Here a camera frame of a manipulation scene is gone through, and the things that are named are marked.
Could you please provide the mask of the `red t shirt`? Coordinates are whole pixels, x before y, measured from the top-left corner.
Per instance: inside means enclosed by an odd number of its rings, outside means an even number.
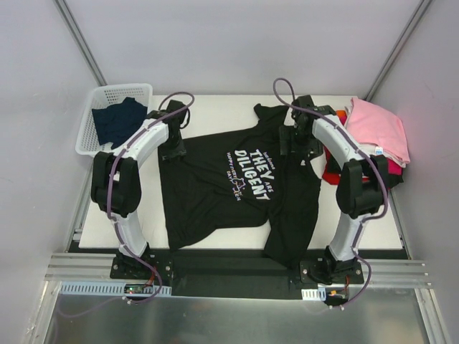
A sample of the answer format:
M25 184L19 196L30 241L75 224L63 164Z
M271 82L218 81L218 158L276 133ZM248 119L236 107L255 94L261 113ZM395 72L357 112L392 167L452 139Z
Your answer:
M322 175L322 179L330 185L337 186L341 178L341 169L334 157L330 154L330 152L327 149L325 149L325 155L326 165Z

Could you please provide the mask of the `white plastic laundry basket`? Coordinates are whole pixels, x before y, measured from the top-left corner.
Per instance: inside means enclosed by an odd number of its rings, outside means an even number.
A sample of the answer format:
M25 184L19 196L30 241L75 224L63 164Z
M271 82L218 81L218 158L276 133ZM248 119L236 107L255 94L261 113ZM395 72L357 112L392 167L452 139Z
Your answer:
M130 83L96 87L88 96L82 114L75 150L82 156L94 157L99 151L110 151L110 144L99 144L92 110L105 109L110 105L122 103L126 97L132 97L140 104L150 108L150 96L153 88L148 83Z

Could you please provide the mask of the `magenta t shirt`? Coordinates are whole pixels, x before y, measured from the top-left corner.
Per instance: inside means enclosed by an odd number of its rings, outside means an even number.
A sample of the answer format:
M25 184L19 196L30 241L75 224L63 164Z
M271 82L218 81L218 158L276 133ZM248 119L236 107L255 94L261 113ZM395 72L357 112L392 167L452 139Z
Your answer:
M401 176L403 174L403 167L398 165L395 161L388 159L387 160L388 164L388 173L390 175L396 175L396 176Z

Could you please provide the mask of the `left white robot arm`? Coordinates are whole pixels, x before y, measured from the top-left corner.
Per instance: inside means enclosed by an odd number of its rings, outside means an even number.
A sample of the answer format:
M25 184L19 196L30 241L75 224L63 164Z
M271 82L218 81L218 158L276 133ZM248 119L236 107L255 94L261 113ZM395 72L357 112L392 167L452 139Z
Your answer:
M141 202L139 168L155 150L165 160L185 155L180 131L189 123L189 106L168 96L158 110L148 111L127 97L92 114L98 142L109 149L91 152L90 198L112 223L120 254L130 257L127 270L143 279L151 273L152 262L144 256L148 243L137 214Z

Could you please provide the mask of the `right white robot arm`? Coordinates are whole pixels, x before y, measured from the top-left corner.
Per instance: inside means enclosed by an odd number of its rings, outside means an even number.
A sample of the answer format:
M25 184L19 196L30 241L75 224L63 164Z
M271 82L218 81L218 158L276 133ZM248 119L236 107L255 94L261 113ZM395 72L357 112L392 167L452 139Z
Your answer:
M281 155L312 158L323 146L341 170L336 233L322 260L307 269L309 279L331 285L361 270L358 245L362 232L368 221L382 218L388 208L388 162L384 156L365 153L330 106L317 107L311 96L304 95L294 97L289 108L295 123L280 127Z

